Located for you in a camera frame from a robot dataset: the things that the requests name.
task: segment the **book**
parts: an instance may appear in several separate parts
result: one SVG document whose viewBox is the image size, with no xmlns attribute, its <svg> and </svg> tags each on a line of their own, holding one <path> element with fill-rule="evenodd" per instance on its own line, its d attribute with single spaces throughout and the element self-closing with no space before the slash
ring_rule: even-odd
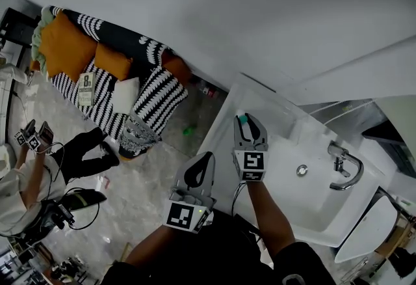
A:
<svg viewBox="0 0 416 285">
<path fill-rule="evenodd" d="M 94 104 L 95 79 L 94 72 L 79 75 L 78 105 Z"/>
</svg>

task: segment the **sofa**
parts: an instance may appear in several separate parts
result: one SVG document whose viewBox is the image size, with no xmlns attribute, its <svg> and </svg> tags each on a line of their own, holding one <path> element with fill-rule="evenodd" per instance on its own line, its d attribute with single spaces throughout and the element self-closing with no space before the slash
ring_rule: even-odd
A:
<svg viewBox="0 0 416 285">
<path fill-rule="evenodd" d="M 108 71 L 111 69 L 104 70 L 97 67 L 96 56 L 92 57 L 82 71 L 95 73 L 94 104 L 91 106 L 79 105 L 80 81 L 76 80 L 76 77 L 69 72 L 61 72 L 53 76 L 48 74 L 50 71 L 48 59 L 49 61 L 51 59 L 48 58 L 49 52 L 42 47 L 45 47 L 47 45 L 45 42 L 50 40 L 46 36 L 47 27 L 60 13 L 100 46 L 106 46 L 118 55 L 121 53 L 129 57 L 131 65 L 127 78 L 138 78 L 140 84 L 138 95 L 129 113 L 114 112 L 112 99 L 118 78 Z M 44 18 L 44 15 L 49 16 L 51 20 Z M 183 83 L 190 77 L 190 70 L 167 45 L 129 29 L 68 9 L 49 6 L 42 10 L 42 20 L 32 38 L 32 59 L 64 98 L 119 142 L 119 153 L 126 159 L 133 159 L 143 154 L 161 140 L 161 133 L 168 119 L 188 95 Z"/>
</svg>

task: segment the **white shirt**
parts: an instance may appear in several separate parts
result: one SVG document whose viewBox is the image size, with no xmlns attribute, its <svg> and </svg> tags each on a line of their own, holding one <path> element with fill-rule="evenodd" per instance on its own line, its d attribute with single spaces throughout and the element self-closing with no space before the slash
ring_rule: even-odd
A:
<svg viewBox="0 0 416 285">
<path fill-rule="evenodd" d="M 59 171 L 57 176 L 57 162 L 51 156 L 45 156 L 38 202 L 28 210 L 20 193 L 26 190 L 33 167 L 34 160 L 29 160 L 20 169 L 12 169 L 0 180 L 0 234 L 4 236 L 19 234 L 29 226 L 39 214 L 42 200 L 59 200 L 64 196 L 66 184 L 62 172 Z"/>
</svg>

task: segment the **sink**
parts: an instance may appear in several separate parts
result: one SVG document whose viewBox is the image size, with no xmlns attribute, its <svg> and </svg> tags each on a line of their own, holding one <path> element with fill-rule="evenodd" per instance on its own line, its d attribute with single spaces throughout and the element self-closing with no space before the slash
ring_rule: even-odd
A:
<svg viewBox="0 0 416 285">
<path fill-rule="evenodd" d="M 212 196 L 215 208 L 231 213 L 239 178 L 231 151 L 234 143 L 233 118 L 238 110 L 256 117 L 268 131 L 269 160 L 264 183 L 288 218 L 295 238 L 338 247 L 365 211 L 383 174 L 352 146 L 300 108 L 279 97 L 250 78 L 240 75 L 230 90 L 200 152 L 211 151 L 216 158 Z M 361 180 L 346 191 L 330 189 L 332 182 L 349 181 L 333 169 L 329 155 L 331 141 L 349 149 L 364 163 Z M 304 176 L 299 166 L 307 167 Z M 344 162 L 355 175 L 356 167 Z M 255 224 L 255 214 L 247 189 L 239 195 L 235 213 Z"/>
</svg>

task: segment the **white cushion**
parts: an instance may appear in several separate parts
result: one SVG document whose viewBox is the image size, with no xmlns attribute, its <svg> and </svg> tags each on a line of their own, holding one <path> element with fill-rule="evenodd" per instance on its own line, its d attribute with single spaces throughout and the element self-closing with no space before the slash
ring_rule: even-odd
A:
<svg viewBox="0 0 416 285">
<path fill-rule="evenodd" d="M 112 93 L 112 110 L 115 113 L 130 114 L 130 110 L 137 100 L 138 90 L 138 77 L 117 81 Z"/>
</svg>

